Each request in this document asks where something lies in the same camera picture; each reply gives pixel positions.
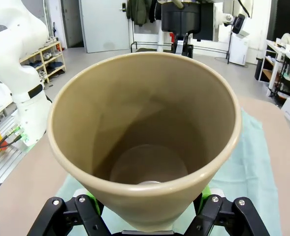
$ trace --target light blue cloth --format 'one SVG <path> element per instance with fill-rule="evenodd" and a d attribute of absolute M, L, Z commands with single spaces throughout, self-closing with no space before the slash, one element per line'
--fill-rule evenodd
<path fill-rule="evenodd" d="M 270 164 L 262 124 L 242 111 L 243 130 L 240 141 L 231 157 L 226 161 L 209 183 L 210 188 L 223 190 L 228 200 L 248 197 L 254 203 L 271 236 L 280 236 L 278 193 Z M 57 197 L 69 200 L 73 193 L 83 186 L 68 176 L 57 193 Z M 183 234 L 194 218 L 193 204 L 173 224 L 175 232 Z M 117 214 L 104 208 L 103 220 L 110 232 L 135 230 Z M 76 226 L 71 236 L 87 235 L 83 226 Z M 214 227 L 211 236 L 228 236 L 223 227 Z"/>

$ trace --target green jacket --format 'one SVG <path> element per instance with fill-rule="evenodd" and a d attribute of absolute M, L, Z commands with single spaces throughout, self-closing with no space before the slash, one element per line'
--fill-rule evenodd
<path fill-rule="evenodd" d="M 147 22 L 152 0 L 128 0 L 126 15 L 135 25 L 142 26 Z"/>

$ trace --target door handle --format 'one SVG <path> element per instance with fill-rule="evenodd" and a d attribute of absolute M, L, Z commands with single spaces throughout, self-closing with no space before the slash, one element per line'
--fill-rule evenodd
<path fill-rule="evenodd" d="M 122 12 L 126 12 L 126 3 L 122 3 L 122 8 L 120 8 Z"/>

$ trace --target cup rim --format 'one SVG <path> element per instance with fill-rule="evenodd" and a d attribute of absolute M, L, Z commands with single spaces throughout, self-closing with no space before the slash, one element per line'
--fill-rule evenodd
<path fill-rule="evenodd" d="M 55 106 L 58 104 L 58 101 L 61 98 L 61 95 L 69 88 L 69 86 L 83 73 L 87 72 L 88 70 L 112 61 L 117 60 L 120 58 L 128 58 L 128 57 L 136 57 L 140 54 L 146 54 L 146 55 L 156 55 L 160 54 L 165 57 L 174 57 L 174 58 L 180 58 L 182 60 L 186 60 L 189 63 L 195 63 L 205 69 L 207 69 L 209 72 L 211 72 L 227 89 L 234 105 L 235 110 L 235 124 L 234 128 L 231 134 L 231 137 L 227 144 L 225 145 L 224 149 L 209 163 L 207 163 L 202 168 L 198 169 L 197 171 L 175 179 L 168 182 L 163 182 L 160 184 L 148 184 L 148 185 L 134 185 L 134 184 L 123 184 L 123 183 L 116 183 L 116 182 L 110 182 L 108 180 L 104 180 L 98 177 L 95 177 L 91 174 L 88 174 L 84 172 L 83 170 L 76 167 L 72 162 L 70 162 L 64 154 L 59 149 L 56 140 L 53 135 L 53 116 L 55 111 Z M 240 133 L 242 128 L 242 117 L 241 117 L 241 107 L 239 105 L 239 101 L 235 93 L 233 92 L 232 88 L 228 84 L 228 82 L 215 70 L 210 68 L 209 66 L 193 60 L 191 58 L 187 58 L 181 55 L 171 54 L 171 53 L 159 53 L 159 52 L 141 52 L 141 53 L 132 53 L 132 54 L 125 54 L 125 55 L 119 55 L 115 56 L 109 59 L 105 59 L 103 61 L 100 61 L 98 63 L 95 63 L 86 69 L 79 72 L 76 76 L 74 76 L 72 79 L 70 79 L 66 85 L 60 90 L 60 92 L 57 94 L 56 98 L 54 99 L 54 102 L 51 106 L 49 117 L 48 117 L 48 125 L 47 125 L 47 135 L 49 139 L 49 143 L 51 146 L 51 149 L 54 153 L 55 158 L 59 162 L 59 164 L 68 172 L 70 173 L 75 179 L 77 179 L 79 182 L 81 182 L 83 185 L 90 186 L 94 189 L 102 190 L 102 192 L 106 192 L 109 194 L 116 194 L 121 196 L 135 196 L 135 197 L 145 197 L 145 196 L 156 196 L 161 194 L 168 194 L 172 192 L 181 191 L 183 189 L 186 189 L 188 187 L 191 187 L 198 182 L 201 182 L 207 178 L 209 178 L 211 175 L 214 174 L 214 169 L 216 171 L 220 168 L 220 166 L 230 157 L 233 149 L 238 143 Z"/>

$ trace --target beige tabletop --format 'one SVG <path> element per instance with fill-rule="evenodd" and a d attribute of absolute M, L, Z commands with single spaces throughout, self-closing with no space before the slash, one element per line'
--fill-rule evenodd
<path fill-rule="evenodd" d="M 290 236 L 290 130 L 274 105 L 240 98 L 244 110 L 262 122 L 279 195 L 281 228 Z M 65 180 L 45 135 L 0 187 L 0 236 L 24 236 Z"/>

